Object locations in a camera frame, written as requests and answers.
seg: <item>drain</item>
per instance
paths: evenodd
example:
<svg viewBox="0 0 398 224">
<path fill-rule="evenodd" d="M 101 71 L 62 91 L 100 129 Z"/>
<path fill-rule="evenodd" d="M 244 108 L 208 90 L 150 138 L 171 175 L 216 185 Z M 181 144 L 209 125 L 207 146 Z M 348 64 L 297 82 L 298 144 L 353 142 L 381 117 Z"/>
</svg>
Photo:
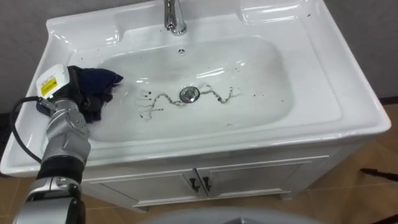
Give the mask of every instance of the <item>drain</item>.
<svg viewBox="0 0 398 224">
<path fill-rule="evenodd" d="M 180 99 L 184 103 L 193 103 L 199 99 L 200 91 L 196 87 L 186 87 L 180 92 Z"/>
<path fill-rule="evenodd" d="M 183 48 L 180 48 L 178 50 L 178 54 L 181 55 L 181 56 L 185 55 L 185 50 Z"/>
</svg>

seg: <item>sticker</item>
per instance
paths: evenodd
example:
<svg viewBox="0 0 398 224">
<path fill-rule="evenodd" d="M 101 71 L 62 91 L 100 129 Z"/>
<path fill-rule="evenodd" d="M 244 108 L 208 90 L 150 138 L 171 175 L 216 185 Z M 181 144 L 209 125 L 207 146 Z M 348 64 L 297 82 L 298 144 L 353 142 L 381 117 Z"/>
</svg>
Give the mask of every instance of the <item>sticker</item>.
<svg viewBox="0 0 398 224">
<path fill-rule="evenodd" d="M 57 80 L 55 78 L 50 79 L 42 86 L 42 95 L 45 96 L 49 91 L 57 86 Z"/>
</svg>

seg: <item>white sink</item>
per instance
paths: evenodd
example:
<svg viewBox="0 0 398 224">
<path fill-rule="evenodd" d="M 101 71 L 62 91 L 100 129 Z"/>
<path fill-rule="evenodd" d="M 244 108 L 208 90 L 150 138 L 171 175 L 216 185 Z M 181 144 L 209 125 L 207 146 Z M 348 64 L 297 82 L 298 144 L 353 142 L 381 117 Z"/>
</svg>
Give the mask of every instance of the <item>white sink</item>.
<svg viewBox="0 0 398 224">
<path fill-rule="evenodd" d="M 124 77 L 103 119 L 89 127 L 87 166 L 354 139 L 389 129 L 322 0 L 181 5 L 188 31 L 179 37 L 164 29 L 163 1 L 47 22 L 49 41 L 28 95 L 55 63 Z M 187 86 L 201 91 L 199 99 L 170 103 Z M 48 121 L 34 104 L 25 104 L 17 120 L 22 140 L 39 157 Z M 38 169 L 11 137 L 1 171 L 28 176 Z"/>
</svg>

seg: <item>black cable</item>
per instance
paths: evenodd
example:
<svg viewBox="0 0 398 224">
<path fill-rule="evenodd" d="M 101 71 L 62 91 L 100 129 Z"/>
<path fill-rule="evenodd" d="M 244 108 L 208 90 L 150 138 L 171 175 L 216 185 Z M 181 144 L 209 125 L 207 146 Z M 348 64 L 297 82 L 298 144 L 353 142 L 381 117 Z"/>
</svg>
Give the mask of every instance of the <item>black cable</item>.
<svg viewBox="0 0 398 224">
<path fill-rule="evenodd" d="M 11 131 L 14 134 L 15 140 L 18 142 L 18 144 L 20 145 L 20 147 L 22 148 L 22 150 L 24 150 L 26 152 L 26 154 L 28 154 L 28 156 L 30 156 L 32 159 L 36 160 L 38 163 L 42 163 L 42 160 L 37 157 L 35 154 L 33 154 L 32 151 L 30 151 L 25 144 L 22 142 L 21 137 L 19 137 L 19 134 L 17 132 L 17 128 L 15 127 L 15 119 L 16 119 L 16 113 L 17 113 L 17 108 L 19 105 L 25 103 L 25 102 L 30 102 L 30 101 L 40 101 L 40 97 L 38 96 L 28 96 L 25 98 L 22 98 L 20 100 L 17 101 L 17 103 L 14 104 L 14 106 L 12 107 L 12 110 L 10 112 L 10 125 L 11 125 Z"/>
</svg>

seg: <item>cabinet door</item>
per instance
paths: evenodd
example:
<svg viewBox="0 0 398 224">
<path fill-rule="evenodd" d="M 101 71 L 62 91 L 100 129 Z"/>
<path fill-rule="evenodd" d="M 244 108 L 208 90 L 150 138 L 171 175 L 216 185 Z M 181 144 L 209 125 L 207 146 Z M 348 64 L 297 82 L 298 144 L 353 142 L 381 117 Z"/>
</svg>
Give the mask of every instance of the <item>cabinet door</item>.
<svg viewBox="0 0 398 224">
<path fill-rule="evenodd" d="M 133 199 L 134 206 L 207 198 L 196 172 L 192 169 L 120 177 L 92 184 L 100 184 Z"/>
<path fill-rule="evenodd" d="M 322 157 L 199 168 L 210 197 L 237 197 L 289 192 L 290 178 L 316 168 Z"/>
</svg>

